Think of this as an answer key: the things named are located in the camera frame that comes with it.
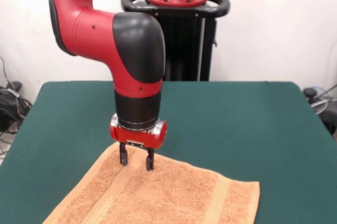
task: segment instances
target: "black handle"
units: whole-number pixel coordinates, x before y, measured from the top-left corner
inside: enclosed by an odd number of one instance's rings
[[[126,12],[143,12],[153,16],[172,16],[172,17],[205,17],[217,18],[226,15],[230,10],[229,0],[208,0],[215,2],[218,6],[208,6],[204,4],[197,7],[166,7],[154,6],[147,1],[136,2],[136,0],[121,0],[122,8]]]

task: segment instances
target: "terry cloth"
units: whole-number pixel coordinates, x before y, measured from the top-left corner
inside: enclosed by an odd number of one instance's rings
[[[254,223],[259,182],[242,182],[155,154],[146,171],[147,151],[109,146],[75,188],[44,221],[75,223]]]

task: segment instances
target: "black joint cover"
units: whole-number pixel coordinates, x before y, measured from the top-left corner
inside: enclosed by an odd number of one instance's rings
[[[75,56],[73,53],[71,53],[64,45],[61,37],[60,27],[58,25],[58,18],[57,18],[57,11],[56,6],[54,3],[54,0],[49,0],[49,11],[51,15],[52,20],[52,26],[53,26],[53,32],[55,35],[55,39],[57,42],[57,45],[60,47],[61,50],[63,50],[65,53],[68,53],[69,55]]]
[[[161,91],[146,98],[130,98],[115,92],[118,123],[131,130],[152,128],[158,121]]]
[[[136,80],[155,83],[164,76],[165,41],[159,22],[144,13],[118,13],[113,34],[121,60]]]

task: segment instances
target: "red robot arm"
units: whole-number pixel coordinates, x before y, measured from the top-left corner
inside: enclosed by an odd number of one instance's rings
[[[111,124],[113,138],[126,142],[125,135],[138,131],[132,136],[140,138],[132,142],[147,148],[160,147],[163,139],[158,144],[143,137],[158,124],[165,68],[159,22],[143,13],[98,11],[92,0],[49,0],[49,8],[58,46],[70,55],[101,61],[112,72],[117,114],[114,121],[118,121]]]

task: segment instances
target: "green felt surface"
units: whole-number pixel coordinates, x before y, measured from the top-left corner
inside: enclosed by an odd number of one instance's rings
[[[114,111],[110,82],[44,85],[0,166],[0,223],[41,223],[112,143]],[[164,83],[161,119],[158,153],[260,182],[256,223],[337,223],[337,145],[296,85]]]

